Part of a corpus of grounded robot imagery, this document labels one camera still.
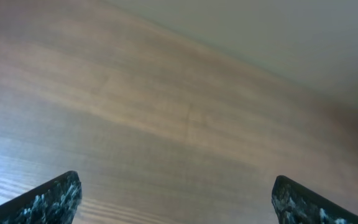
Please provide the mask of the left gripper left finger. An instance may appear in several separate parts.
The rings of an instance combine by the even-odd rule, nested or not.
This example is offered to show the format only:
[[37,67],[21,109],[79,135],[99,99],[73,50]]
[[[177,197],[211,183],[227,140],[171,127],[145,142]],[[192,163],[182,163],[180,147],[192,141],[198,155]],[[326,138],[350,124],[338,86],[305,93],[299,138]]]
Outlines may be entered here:
[[0,205],[0,223],[71,224],[81,199],[80,178],[70,170]]

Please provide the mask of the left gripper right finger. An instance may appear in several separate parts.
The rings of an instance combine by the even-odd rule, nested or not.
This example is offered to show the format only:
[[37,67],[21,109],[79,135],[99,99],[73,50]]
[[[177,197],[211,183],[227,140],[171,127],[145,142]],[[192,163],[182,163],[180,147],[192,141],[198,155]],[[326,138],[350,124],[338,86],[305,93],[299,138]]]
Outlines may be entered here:
[[358,224],[358,215],[284,175],[275,180],[272,205],[280,224]]

